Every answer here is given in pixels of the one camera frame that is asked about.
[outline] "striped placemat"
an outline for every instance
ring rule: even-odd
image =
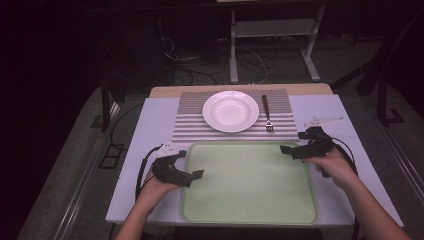
[[[210,127],[202,115],[206,100],[217,92],[183,92],[178,106],[177,118],[172,136],[175,143],[194,143],[197,141],[299,141],[290,101],[285,89],[280,90],[243,90],[259,106],[259,117],[250,128],[225,133]],[[266,115],[262,95],[267,95],[270,118],[274,132],[265,130]]]

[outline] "green mat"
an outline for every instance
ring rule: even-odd
[[[306,164],[280,152],[294,143],[196,143],[187,172],[203,177],[184,188],[182,215],[193,223],[311,225],[318,220]]]

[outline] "silver fork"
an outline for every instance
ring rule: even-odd
[[[262,95],[262,102],[264,103],[265,113],[266,113],[266,124],[265,128],[268,132],[273,132],[274,127],[272,126],[271,120],[269,120],[269,108],[268,108],[268,99],[266,98],[266,95]]]

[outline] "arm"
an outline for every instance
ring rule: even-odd
[[[117,240],[139,240],[149,214],[168,192],[179,188],[177,185],[159,181],[152,171],[149,171],[145,179],[137,201],[115,238]]]
[[[367,239],[410,239],[356,176],[336,148],[325,157],[308,158],[304,159],[304,162],[315,163],[318,171],[325,169],[334,183],[343,189]]]

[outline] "white plate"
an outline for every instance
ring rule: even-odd
[[[259,116],[259,107],[249,95],[224,91],[211,96],[203,105],[203,118],[221,132],[240,132],[251,127]]]

